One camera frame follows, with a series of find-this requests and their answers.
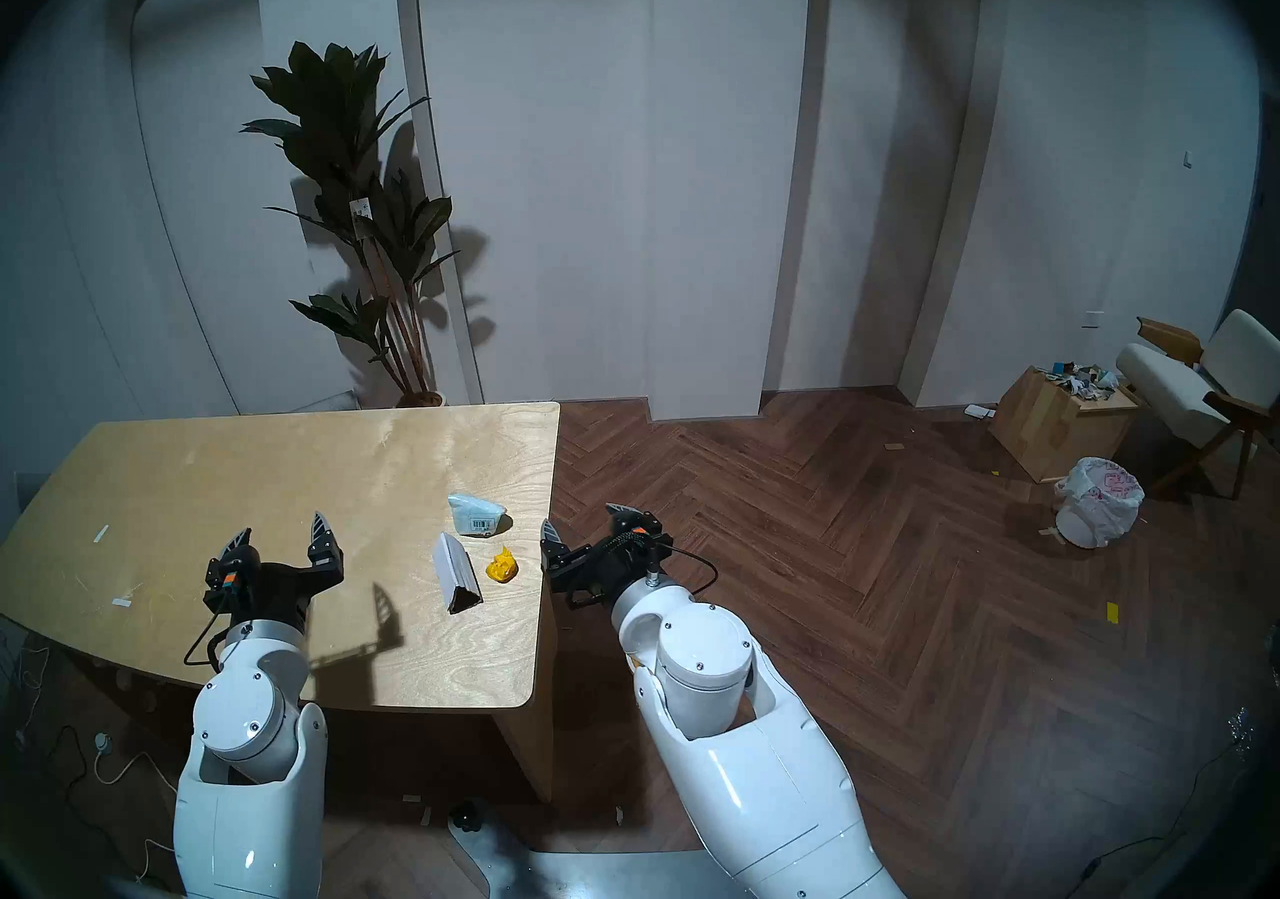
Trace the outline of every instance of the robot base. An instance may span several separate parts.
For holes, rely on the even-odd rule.
[[[449,832],[488,880],[489,899],[750,899],[705,849],[543,854],[521,844],[480,799],[451,813]]]

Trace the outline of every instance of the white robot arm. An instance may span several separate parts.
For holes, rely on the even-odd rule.
[[[216,660],[223,634],[209,644],[216,674],[196,698],[174,854],[191,896],[315,899],[329,730],[320,707],[298,707],[302,635],[311,597],[342,581],[342,551],[319,512],[310,569],[262,563],[248,539],[237,534],[205,578],[205,604],[232,622]]]
[[[545,524],[544,569],[570,606],[611,607],[636,704],[708,853],[760,899],[901,896],[844,762],[746,625],[662,571],[675,548],[652,514],[609,512],[613,535],[577,551]],[[755,720],[730,730],[744,694]]]

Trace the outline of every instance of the plant pot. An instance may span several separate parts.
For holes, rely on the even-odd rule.
[[[407,392],[396,403],[397,410],[413,410],[425,406],[444,406],[444,396],[438,392]]]

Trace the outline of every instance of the wooden crate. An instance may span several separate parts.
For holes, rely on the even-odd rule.
[[[1140,409],[1123,388],[1085,401],[1032,368],[1000,400],[991,433],[1036,482],[1053,482],[1080,458],[1110,458]]]

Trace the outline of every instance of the white plastic bag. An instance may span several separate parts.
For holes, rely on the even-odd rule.
[[[1080,458],[1053,485],[1057,530],[1076,547],[1101,548],[1129,533],[1146,498],[1138,480],[1106,458]]]

